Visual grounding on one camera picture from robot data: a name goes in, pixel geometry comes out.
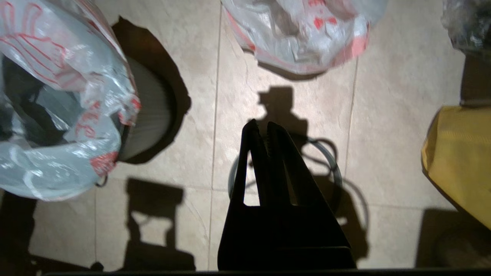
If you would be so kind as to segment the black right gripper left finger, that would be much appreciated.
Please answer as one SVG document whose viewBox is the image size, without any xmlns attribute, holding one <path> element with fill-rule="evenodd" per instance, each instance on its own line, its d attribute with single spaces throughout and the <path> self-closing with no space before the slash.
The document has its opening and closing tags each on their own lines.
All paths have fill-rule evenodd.
<svg viewBox="0 0 491 276">
<path fill-rule="evenodd" d="M 242 130 L 241 146 L 234 164 L 233 187 L 219 246 L 218 266 L 230 271 L 284 270 L 281 250 L 280 209 L 284 206 L 284 169 L 274 145 L 274 123 L 265 136 L 256 120 Z M 253 161 L 259 205 L 244 203 L 248 156 Z"/>
</svg>

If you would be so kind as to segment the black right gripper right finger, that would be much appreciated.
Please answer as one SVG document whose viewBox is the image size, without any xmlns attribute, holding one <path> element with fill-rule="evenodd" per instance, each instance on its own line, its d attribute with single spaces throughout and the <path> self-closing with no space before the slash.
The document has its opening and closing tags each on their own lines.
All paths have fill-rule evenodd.
<svg viewBox="0 0 491 276">
<path fill-rule="evenodd" d="M 268 208 L 277 223 L 273 242 L 281 264 L 293 269 L 355 269 L 351 247 L 289 133 L 269 122 L 272 168 Z"/>
</svg>

